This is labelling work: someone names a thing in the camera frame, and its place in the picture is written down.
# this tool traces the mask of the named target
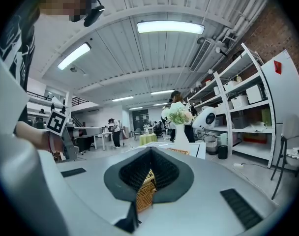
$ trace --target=wicker basket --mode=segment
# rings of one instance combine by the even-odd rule
[[[186,150],[181,150],[181,149],[175,149],[175,148],[168,148],[168,150],[172,150],[172,151],[175,151],[175,152],[179,152],[179,153],[182,153],[182,154],[185,154],[185,155],[189,155],[190,152],[186,151]]]
[[[155,177],[153,171],[149,171],[142,187],[136,194],[136,210],[141,212],[151,206],[155,189]]]

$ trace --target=fluorescent ceiling light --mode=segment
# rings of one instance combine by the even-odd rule
[[[153,32],[153,31],[183,31],[196,34],[202,34],[204,31],[204,26],[179,22],[179,21],[150,21],[150,22],[139,22],[137,24],[138,32]]]
[[[151,92],[151,94],[161,94],[161,93],[169,93],[169,92],[173,92],[175,90],[166,90],[166,91],[159,91],[159,92]]]
[[[162,106],[162,105],[167,105],[168,103],[160,103],[160,104],[154,104],[153,106]]]
[[[91,47],[89,46],[88,43],[84,43],[81,45],[79,48],[77,48],[75,51],[70,53],[59,65],[58,68],[63,70],[65,69],[68,65],[70,65],[74,60],[78,59],[80,56],[83,54],[87,53],[88,51],[91,50]]]
[[[129,110],[135,110],[135,109],[141,109],[143,107],[138,107],[138,108],[129,108]]]
[[[129,97],[125,97],[125,98],[115,99],[115,100],[112,100],[112,101],[128,100],[128,99],[132,99],[132,98],[133,98],[133,96],[129,96]]]

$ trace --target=white floor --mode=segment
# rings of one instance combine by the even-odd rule
[[[164,138],[158,138],[159,142],[166,141]],[[102,142],[101,138],[97,140],[97,150],[93,147],[90,151],[86,151],[84,155],[78,156],[78,160],[91,160],[97,159],[100,157],[111,156],[118,153],[124,153],[127,150],[135,148],[139,146],[139,139],[134,140],[134,138],[129,138],[126,140],[121,140],[121,148],[115,149],[113,144],[110,141],[106,143],[106,150],[102,150]],[[278,169],[275,173],[274,179],[271,181],[270,178],[273,173],[274,168],[267,168],[267,161],[248,156],[242,153],[234,152],[232,156],[228,157],[225,160],[220,160],[217,158],[217,155],[209,155],[206,154],[206,160],[210,160],[221,164],[236,173],[241,178],[249,181],[250,183],[256,185],[261,191],[263,191],[269,198],[272,197],[273,192],[275,190],[280,170]],[[234,163],[245,163],[245,164],[256,164],[256,165],[244,165],[243,168],[233,167]],[[291,171],[285,170],[283,173],[282,181],[274,198],[274,202],[277,205],[283,205],[290,200],[291,197],[295,195],[295,191],[299,186],[299,175],[295,178],[294,173]]]

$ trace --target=headphones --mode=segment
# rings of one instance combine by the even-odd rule
[[[100,6],[97,6],[95,8],[91,8],[91,4],[98,2]],[[84,26],[88,27],[91,26],[93,23],[96,22],[96,20],[99,18],[101,13],[105,10],[105,7],[101,5],[99,0],[87,0],[86,2],[86,8],[90,8],[87,10],[86,15],[74,15],[74,16],[69,16],[69,20],[72,22],[78,22],[82,18],[85,17],[84,19]]]

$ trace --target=white vase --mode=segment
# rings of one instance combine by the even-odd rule
[[[190,151],[190,143],[184,132],[184,124],[175,124],[176,126],[176,138],[175,148],[185,151]]]

